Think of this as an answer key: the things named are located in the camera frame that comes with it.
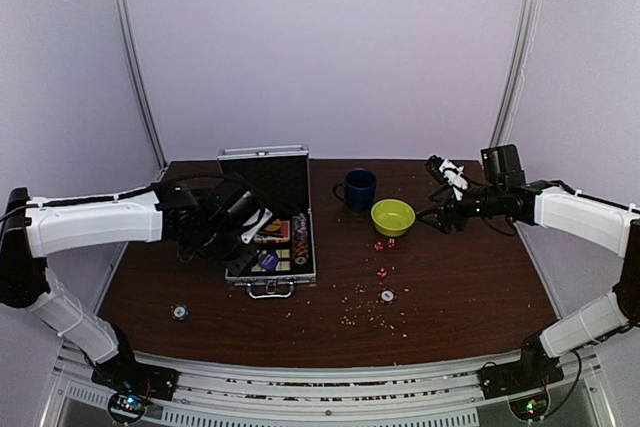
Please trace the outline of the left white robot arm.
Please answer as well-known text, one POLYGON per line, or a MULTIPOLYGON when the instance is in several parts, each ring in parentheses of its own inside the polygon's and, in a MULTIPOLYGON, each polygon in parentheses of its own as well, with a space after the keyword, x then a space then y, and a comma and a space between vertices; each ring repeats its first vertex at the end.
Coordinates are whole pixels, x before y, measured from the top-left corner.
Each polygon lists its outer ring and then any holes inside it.
POLYGON ((273 206, 242 177, 216 176, 191 188, 187 177, 131 191, 76 198, 32 197, 14 189, 1 218, 1 302, 38 316, 79 347, 123 391, 144 380, 126 336, 90 313, 47 266, 49 255, 116 243, 174 242, 179 256, 242 269, 273 206))

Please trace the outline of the silver aluminium poker case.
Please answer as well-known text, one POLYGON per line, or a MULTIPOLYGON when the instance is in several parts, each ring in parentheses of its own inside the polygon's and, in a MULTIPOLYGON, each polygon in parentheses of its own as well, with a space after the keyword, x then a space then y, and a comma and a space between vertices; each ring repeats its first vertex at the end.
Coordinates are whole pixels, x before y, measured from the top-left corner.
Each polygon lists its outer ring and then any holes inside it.
POLYGON ((272 209, 273 217, 288 220, 291 238, 282 244, 256 244, 255 264, 260 251, 290 249, 291 270, 288 272, 250 274, 226 281, 242 286, 254 300, 286 299, 300 284, 314 283, 317 277, 313 215, 311 208, 309 149, 305 145, 266 146, 255 148, 227 148, 219 152, 220 170, 237 173, 257 187, 260 196, 272 209), (309 259, 297 265, 292 256, 292 218, 303 214, 308 222, 309 259))

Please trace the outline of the yellow round button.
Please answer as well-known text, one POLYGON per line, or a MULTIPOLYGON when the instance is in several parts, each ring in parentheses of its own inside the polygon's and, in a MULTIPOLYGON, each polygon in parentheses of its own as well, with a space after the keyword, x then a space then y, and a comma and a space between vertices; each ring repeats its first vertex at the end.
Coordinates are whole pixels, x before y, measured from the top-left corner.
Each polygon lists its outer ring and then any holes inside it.
POLYGON ((281 227, 281 220, 280 219, 276 219, 273 222, 271 222, 266 228, 265 230, 268 232, 274 232, 274 231, 278 231, 281 227))

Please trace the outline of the red white card deck box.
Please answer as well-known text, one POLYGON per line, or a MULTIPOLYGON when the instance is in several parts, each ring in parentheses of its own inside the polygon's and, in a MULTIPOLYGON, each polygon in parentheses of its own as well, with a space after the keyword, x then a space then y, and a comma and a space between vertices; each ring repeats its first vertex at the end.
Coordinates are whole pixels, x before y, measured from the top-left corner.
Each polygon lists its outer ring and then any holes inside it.
POLYGON ((256 244, 282 244, 290 241, 291 238, 291 227, 290 222, 288 220, 281 220, 282 224, 278 231, 268 232, 265 228, 268 226, 264 226, 261 230, 259 230, 253 241, 256 244))

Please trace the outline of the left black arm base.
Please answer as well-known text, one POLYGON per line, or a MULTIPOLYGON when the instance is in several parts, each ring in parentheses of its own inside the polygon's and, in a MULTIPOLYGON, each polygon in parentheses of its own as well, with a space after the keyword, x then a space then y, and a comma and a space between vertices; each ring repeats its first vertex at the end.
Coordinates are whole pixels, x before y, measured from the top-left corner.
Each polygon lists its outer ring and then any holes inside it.
POLYGON ((121 394, 143 400, 171 401, 179 372, 172 368, 138 362, 133 355, 117 353, 105 362, 94 362, 87 354, 85 362, 92 368, 91 380, 121 394))

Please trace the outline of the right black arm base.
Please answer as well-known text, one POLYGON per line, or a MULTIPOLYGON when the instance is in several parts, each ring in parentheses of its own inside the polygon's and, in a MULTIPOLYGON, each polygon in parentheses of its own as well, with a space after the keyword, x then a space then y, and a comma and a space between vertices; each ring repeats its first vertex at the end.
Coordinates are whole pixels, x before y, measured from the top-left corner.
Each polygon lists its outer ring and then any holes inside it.
POLYGON ((543 388, 564 379, 557 357, 549 357, 539 340, 527 339, 518 360, 503 364, 486 364, 478 371, 485 399, 511 396, 543 388))

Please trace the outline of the blue gold card deck box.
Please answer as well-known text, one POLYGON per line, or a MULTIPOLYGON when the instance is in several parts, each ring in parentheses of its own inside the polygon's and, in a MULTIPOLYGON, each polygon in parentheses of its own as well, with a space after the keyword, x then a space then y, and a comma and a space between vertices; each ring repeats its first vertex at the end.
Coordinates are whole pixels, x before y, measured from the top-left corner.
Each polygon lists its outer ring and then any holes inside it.
POLYGON ((257 273, 273 273, 273 272, 288 272, 291 270, 291 250, 290 249, 276 249, 276 250, 263 250, 260 251, 257 257, 255 266, 251 269, 251 272, 257 273), (262 270, 258 265, 259 257, 267 252, 274 252, 278 255, 280 262, 275 271, 262 270))

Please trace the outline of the purple round button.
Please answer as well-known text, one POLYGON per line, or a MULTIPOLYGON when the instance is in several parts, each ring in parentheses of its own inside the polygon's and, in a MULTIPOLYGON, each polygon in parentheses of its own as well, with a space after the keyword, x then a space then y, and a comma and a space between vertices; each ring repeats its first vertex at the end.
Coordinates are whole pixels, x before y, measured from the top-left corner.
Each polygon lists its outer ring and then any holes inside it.
POLYGON ((274 252, 267 252, 259 257, 258 265, 262 270, 275 271, 278 267, 280 259, 274 252))

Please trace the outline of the black red poker chip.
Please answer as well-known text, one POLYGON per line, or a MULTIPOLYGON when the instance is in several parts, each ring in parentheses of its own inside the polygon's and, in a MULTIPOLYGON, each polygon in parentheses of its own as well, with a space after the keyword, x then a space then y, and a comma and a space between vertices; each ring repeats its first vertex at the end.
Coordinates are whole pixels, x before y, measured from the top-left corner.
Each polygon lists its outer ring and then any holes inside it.
POLYGON ((382 305, 391 305, 396 300, 396 294, 392 289, 383 289, 378 294, 378 302, 382 305))

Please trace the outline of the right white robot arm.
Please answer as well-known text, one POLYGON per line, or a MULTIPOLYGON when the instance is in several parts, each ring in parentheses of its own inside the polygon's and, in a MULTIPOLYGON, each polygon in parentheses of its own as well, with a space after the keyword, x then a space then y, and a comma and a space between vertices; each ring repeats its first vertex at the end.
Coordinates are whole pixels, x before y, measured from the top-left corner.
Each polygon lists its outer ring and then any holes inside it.
POLYGON ((481 152, 484 182, 439 156, 425 164, 439 188, 418 221, 448 234, 461 232, 469 219, 503 217, 570 234, 603 247, 623 261, 612 290, 557 321, 523 343, 512 377, 530 389, 545 378, 558 358, 639 323, 639 209, 587 195, 561 180, 529 182, 515 145, 481 152))

